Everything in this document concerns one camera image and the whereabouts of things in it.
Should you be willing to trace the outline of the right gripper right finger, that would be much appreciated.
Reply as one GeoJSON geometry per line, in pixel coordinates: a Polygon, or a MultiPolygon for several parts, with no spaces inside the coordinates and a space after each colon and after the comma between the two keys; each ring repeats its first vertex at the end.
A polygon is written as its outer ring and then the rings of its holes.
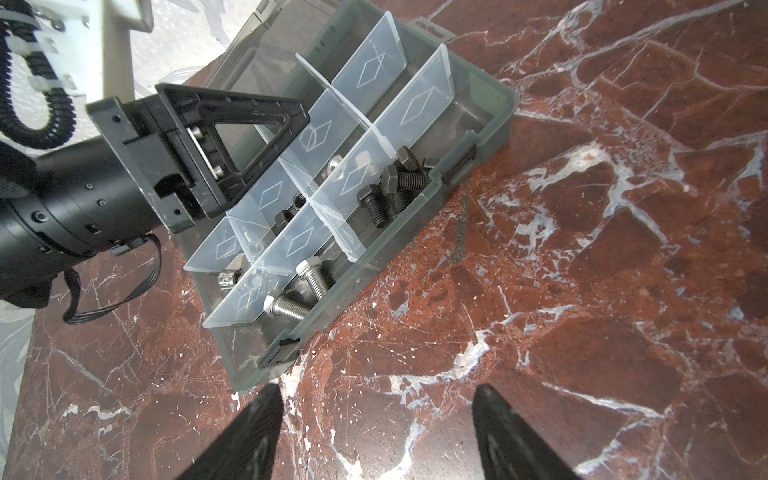
{"type": "Polygon", "coordinates": [[[477,387],[472,417],[486,479],[579,477],[493,386],[477,387]]]}

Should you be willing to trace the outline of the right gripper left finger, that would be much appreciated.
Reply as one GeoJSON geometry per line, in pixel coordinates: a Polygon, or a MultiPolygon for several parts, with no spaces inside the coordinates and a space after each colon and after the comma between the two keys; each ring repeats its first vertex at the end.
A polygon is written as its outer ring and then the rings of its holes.
{"type": "Polygon", "coordinates": [[[283,415],[269,383],[177,479],[271,479],[283,415]]]}

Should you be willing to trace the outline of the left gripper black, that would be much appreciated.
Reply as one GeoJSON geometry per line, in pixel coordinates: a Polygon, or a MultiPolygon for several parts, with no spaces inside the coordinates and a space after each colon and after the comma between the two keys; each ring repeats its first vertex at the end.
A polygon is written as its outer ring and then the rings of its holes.
{"type": "Polygon", "coordinates": [[[233,207],[309,124],[299,98],[160,84],[88,105],[99,136],[31,159],[1,148],[1,297],[46,300],[62,272],[233,207]]]}

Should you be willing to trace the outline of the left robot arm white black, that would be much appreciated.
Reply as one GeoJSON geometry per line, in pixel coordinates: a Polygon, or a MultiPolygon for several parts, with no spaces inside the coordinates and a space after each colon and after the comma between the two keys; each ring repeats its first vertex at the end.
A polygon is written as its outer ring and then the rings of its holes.
{"type": "Polygon", "coordinates": [[[165,227],[233,207],[307,128],[294,98],[161,83],[137,98],[130,35],[147,1],[1,5],[1,297],[48,304],[54,279],[165,227]]]}

